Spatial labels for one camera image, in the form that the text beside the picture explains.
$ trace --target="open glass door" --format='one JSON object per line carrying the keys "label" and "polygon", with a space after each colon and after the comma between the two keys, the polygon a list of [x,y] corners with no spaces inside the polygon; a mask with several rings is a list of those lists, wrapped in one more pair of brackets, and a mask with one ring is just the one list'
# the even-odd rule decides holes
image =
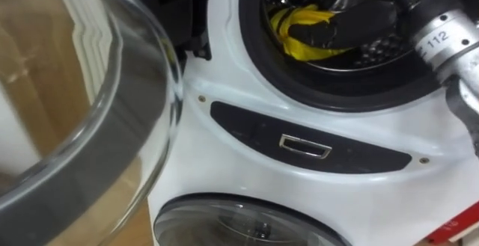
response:
{"label": "open glass door", "polygon": [[0,0],[0,245],[99,245],[180,118],[177,58],[139,0]]}

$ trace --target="yellow fabric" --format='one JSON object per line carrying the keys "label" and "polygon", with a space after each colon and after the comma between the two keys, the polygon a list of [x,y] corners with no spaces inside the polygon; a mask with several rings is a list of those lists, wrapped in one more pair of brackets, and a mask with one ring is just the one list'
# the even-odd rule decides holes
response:
{"label": "yellow fabric", "polygon": [[[280,10],[271,18],[271,24],[275,32],[278,32],[278,23],[286,12],[288,12],[288,9]],[[334,15],[334,13],[329,11],[319,11],[315,4],[293,10],[284,19],[279,28],[278,39],[283,43],[284,52],[299,61],[321,60],[345,52],[346,49],[318,49],[310,47],[288,36],[287,33],[290,25],[313,25],[322,21],[329,22],[329,19]]]}

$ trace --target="wooden floor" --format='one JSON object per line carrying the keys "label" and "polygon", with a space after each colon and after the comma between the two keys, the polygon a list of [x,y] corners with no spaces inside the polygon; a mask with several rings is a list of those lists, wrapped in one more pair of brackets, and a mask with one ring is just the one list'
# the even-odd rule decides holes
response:
{"label": "wooden floor", "polygon": [[[46,156],[69,135],[89,108],[79,72],[79,62],[71,42],[73,24],[61,0],[22,0],[15,5],[5,3],[10,1],[12,0],[2,0],[4,4],[0,4],[0,42],[3,47],[0,51],[0,82],[11,96],[39,153]],[[16,17],[17,22],[12,22],[11,17]],[[46,103],[54,108],[45,108]],[[114,209],[109,212],[109,217],[115,218],[113,215],[122,213],[120,208],[126,206],[121,202],[128,204],[131,200],[129,195],[122,199],[114,193],[128,194],[129,191],[135,190],[125,186],[126,182],[128,185],[135,182],[133,175],[139,173],[136,171],[139,166],[132,166],[134,168],[126,173],[128,176],[124,183],[119,182],[112,187],[112,194],[106,194],[92,206],[88,217],[78,221],[75,229],[69,231],[68,237],[60,236],[56,240],[57,244],[51,245],[83,246],[83,241],[89,237],[100,237],[102,233],[95,224],[102,221],[96,218],[101,218],[100,214],[105,214],[106,208]],[[106,232],[110,230],[109,225],[102,225],[102,228]],[[118,233],[111,246],[151,246],[152,238],[148,207],[144,203]]]}
{"label": "wooden floor", "polygon": [[153,236],[150,228],[148,205],[144,203],[136,215],[114,238],[111,246],[151,246]]}

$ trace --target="washing machine drum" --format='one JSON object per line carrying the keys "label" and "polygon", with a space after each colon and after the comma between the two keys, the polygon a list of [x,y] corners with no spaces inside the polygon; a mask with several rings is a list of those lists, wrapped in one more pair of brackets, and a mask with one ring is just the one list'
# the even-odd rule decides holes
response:
{"label": "washing machine drum", "polygon": [[[368,35],[359,45],[337,50],[329,56],[298,49],[300,45],[293,42],[291,36],[285,36],[289,34],[287,28],[277,26],[287,21],[288,15],[295,16],[298,10],[310,10],[311,5],[316,6],[315,10],[338,15],[372,1],[239,0],[242,39],[250,58],[272,85],[290,98],[316,108],[377,111],[420,99],[437,90],[439,85],[430,68],[394,26],[387,33]],[[461,1],[468,15],[479,21],[479,0]],[[303,23],[311,24],[310,16],[303,17]],[[301,18],[298,14],[292,19],[297,22]],[[359,32],[366,31],[365,28],[372,30],[369,23],[357,25]]]}

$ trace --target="washing machine door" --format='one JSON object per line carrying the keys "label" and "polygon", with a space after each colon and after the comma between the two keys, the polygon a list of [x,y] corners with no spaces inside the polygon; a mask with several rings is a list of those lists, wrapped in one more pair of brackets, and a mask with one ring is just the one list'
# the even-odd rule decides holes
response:
{"label": "washing machine door", "polygon": [[159,245],[349,246],[335,231],[292,209],[231,194],[191,194],[159,212]]}
{"label": "washing machine door", "polygon": [[139,0],[0,0],[0,245],[99,245],[158,177],[177,58]]}

